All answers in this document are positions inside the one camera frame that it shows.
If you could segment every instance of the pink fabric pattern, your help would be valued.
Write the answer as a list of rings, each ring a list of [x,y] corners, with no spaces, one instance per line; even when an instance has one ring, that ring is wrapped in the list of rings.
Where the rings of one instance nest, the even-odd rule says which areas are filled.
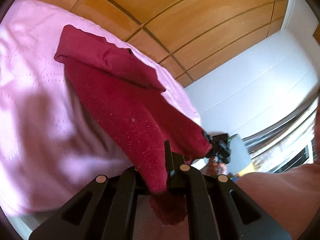
[[[200,124],[181,85],[136,48],[64,9],[16,0],[0,24],[0,206],[7,215],[58,208],[95,176],[117,176],[132,166],[53,59],[67,24],[130,48],[156,70],[165,100]]]

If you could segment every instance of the white wall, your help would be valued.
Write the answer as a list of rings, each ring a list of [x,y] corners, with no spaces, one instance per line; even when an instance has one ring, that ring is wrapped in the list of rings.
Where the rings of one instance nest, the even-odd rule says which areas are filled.
[[[317,87],[310,57],[281,30],[186,88],[208,132],[242,138],[278,122]]]
[[[318,20],[305,0],[289,0],[282,29],[286,28],[298,39],[304,50],[312,59],[320,77],[320,46],[313,33]]]

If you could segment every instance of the black plastic frame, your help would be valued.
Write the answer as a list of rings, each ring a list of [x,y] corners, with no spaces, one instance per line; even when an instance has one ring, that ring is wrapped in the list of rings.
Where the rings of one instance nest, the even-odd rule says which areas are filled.
[[[0,22],[3,20],[8,9],[14,0],[0,0]],[[320,22],[320,0],[306,0]],[[309,227],[305,230],[299,240],[313,240],[317,239],[320,235],[320,209],[311,221]],[[22,240],[17,231],[13,228],[8,221],[6,215],[0,207],[0,239],[1,240]]]
[[[203,176],[188,165],[182,170],[183,156],[171,152],[169,141],[165,156],[168,190],[186,197],[190,240],[291,239],[227,176]],[[89,192],[89,201],[83,201]],[[134,167],[102,183],[93,179],[36,228],[30,240],[132,240],[138,195],[150,192]]]

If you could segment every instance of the window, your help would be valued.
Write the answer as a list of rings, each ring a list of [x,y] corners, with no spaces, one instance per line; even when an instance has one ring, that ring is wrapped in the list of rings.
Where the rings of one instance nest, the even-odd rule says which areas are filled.
[[[313,159],[315,160],[317,158],[317,153],[316,153],[316,149],[315,149],[315,139],[314,138],[311,140],[311,145],[312,145]]]
[[[286,172],[294,167],[298,167],[305,163],[309,158],[308,146],[304,147],[304,149],[299,152],[293,159],[283,165],[281,168],[276,170],[274,173]]]

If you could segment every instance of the skin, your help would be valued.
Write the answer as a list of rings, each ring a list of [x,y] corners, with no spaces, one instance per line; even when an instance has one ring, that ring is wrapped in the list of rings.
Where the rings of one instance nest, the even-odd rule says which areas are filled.
[[[221,170],[221,174],[227,175],[227,167],[224,163],[217,163],[214,158],[210,158],[206,166],[204,166],[200,171],[203,175],[216,176]]]

